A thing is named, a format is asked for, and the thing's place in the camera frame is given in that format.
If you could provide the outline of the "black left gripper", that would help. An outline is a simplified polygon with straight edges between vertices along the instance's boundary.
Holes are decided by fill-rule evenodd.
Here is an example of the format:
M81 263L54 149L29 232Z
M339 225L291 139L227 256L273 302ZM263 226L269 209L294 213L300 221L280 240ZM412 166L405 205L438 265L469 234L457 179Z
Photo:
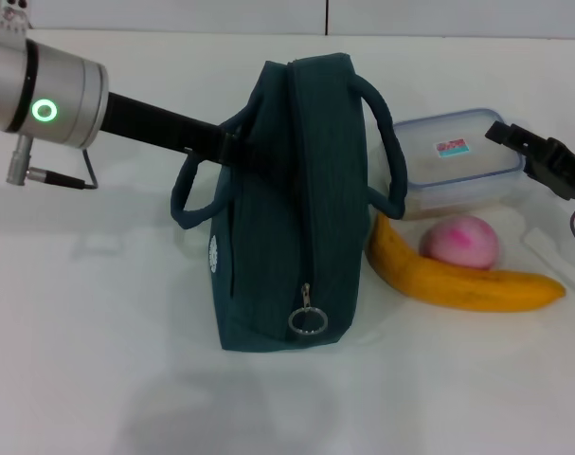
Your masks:
M270 185L291 185L296 174L291 132L230 134L218 125L115 93L108 96L101 130L182 154L195 153Z

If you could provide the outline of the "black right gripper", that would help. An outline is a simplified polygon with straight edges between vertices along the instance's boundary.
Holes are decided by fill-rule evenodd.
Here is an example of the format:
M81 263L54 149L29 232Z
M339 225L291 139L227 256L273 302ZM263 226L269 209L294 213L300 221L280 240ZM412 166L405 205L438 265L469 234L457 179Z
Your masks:
M552 137L544 139L516 125L495 121L485 137L526 155L526 174L565 200L575 200L575 154Z

